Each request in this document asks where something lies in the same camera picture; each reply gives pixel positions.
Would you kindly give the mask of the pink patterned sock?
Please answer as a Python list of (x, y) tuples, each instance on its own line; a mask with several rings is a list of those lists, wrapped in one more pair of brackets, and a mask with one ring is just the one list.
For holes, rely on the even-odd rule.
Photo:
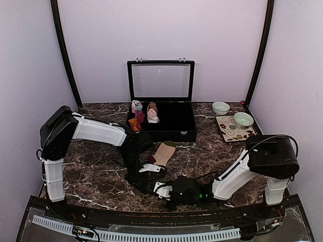
[(159, 123), (159, 118), (157, 116), (157, 112), (153, 109), (150, 108), (147, 112), (147, 120), (150, 124), (157, 124)]

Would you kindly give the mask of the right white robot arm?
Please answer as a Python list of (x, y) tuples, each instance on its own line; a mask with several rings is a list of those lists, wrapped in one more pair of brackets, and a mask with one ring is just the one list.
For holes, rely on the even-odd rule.
[(284, 191), (300, 169), (297, 141), (289, 135), (251, 136), (238, 159), (219, 177), (208, 184), (196, 178), (180, 176), (154, 188), (154, 192), (172, 206), (200, 206), (229, 200), (232, 195), (258, 175), (266, 176), (264, 203), (258, 215), (268, 219), (282, 203)]

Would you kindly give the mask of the striped brown beige sock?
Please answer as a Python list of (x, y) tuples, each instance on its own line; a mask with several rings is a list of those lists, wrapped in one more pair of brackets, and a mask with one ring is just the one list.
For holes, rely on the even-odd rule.
[(168, 161), (174, 155), (176, 144), (172, 141), (164, 141), (160, 144), (154, 155), (150, 155), (147, 159), (148, 163), (166, 166)]

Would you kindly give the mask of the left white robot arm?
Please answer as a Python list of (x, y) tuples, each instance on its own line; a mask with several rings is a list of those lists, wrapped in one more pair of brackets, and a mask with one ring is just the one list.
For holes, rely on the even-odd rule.
[(41, 148), (36, 157), (42, 162), (43, 180), (47, 186), (47, 197), (51, 211), (60, 220), (71, 216), (71, 208), (66, 205), (63, 163), (72, 140), (88, 140), (119, 147), (127, 168), (126, 181), (142, 193), (160, 195), (162, 184), (158, 180), (165, 177), (166, 168), (155, 164), (143, 164), (140, 154), (152, 147), (152, 137), (148, 133), (133, 131), (125, 125), (101, 122), (84, 117), (61, 106), (41, 127)]

